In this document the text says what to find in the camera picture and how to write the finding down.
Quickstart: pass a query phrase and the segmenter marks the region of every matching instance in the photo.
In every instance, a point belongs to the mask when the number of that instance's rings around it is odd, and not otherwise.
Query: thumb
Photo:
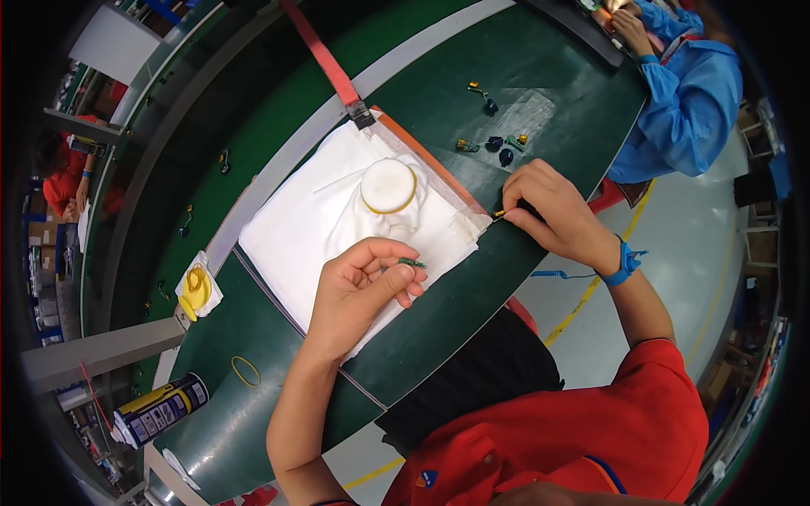
[[[532,236],[545,249],[550,249],[556,243],[554,231],[525,209],[515,207],[504,215],[504,219],[514,226],[522,228],[524,232]]]
[[[395,295],[405,290],[415,276],[416,272],[408,264],[391,266],[373,283],[361,290],[359,298],[363,300],[364,307],[373,308],[376,312],[388,304]]]

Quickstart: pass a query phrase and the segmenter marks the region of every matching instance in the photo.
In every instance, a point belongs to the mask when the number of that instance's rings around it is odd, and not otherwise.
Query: blue wrist strap
[[[630,251],[630,246],[624,242],[621,237],[619,237],[619,240],[621,240],[621,263],[619,264],[619,271],[609,276],[602,276],[601,274],[599,275],[599,277],[602,278],[602,281],[604,281],[609,287],[616,287],[624,283],[627,278],[630,277],[633,271],[635,271],[638,266],[642,264],[640,260],[636,259],[636,257],[649,253],[649,251],[646,249],[643,251]]]

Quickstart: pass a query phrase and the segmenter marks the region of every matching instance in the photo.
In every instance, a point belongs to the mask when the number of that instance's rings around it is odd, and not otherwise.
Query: blue cord
[[[596,273],[588,274],[587,276],[569,276],[563,270],[536,270],[535,272],[529,274],[530,278],[536,278],[538,276],[549,276],[553,278],[563,278],[563,279],[573,279],[573,278],[593,278],[596,276]]]

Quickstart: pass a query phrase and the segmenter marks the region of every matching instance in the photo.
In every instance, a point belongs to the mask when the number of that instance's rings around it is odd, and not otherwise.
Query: blue smock
[[[639,0],[644,27],[669,46],[694,22],[681,23]],[[607,171],[617,183],[639,183],[679,171],[700,176],[720,155],[743,95],[740,59],[716,40],[685,40],[666,65],[640,59],[650,100]]]

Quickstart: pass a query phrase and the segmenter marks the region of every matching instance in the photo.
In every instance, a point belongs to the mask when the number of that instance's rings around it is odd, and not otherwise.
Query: hand
[[[650,39],[647,38],[644,23],[639,18],[625,9],[621,9],[613,13],[612,24],[616,31],[625,38],[627,45],[630,46],[636,56],[655,55]]]
[[[72,198],[67,206],[65,206],[65,210],[62,212],[62,219],[64,219],[66,223],[76,223],[79,221],[79,209],[76,207],[75,198]]]
[[[87,190],[90,188],[90,178],[82,177],[79,182],[79,187],[76,190],[76,205],[79,208],[79,213],[84,212],[84,207],[87,205]]]
[[[607,11],[611,14],[618,11],[620,7],[623,7],[626,11],[629,11],[630,14],[634,16],[642,16],[641,7],[633,0],[607,0],[605,2],[605,8],[607,8]]]
[[[521,198],[546,223],[517,207]],[[619,238],[596,219],[571,181],[541,159],[533,159],[509,176],[504,183],[503,204],[504,219],[522,228],[551,253],[603,275],[619,270]]]
[[[416,260],[419,252],[397,240],[369,237],[324,264],[304,340],[311,351],[326,360],[342,359],[392,299],[410,308],[408,294],[424,294],[420,283],[428,275],[398,264],[401,257]]]

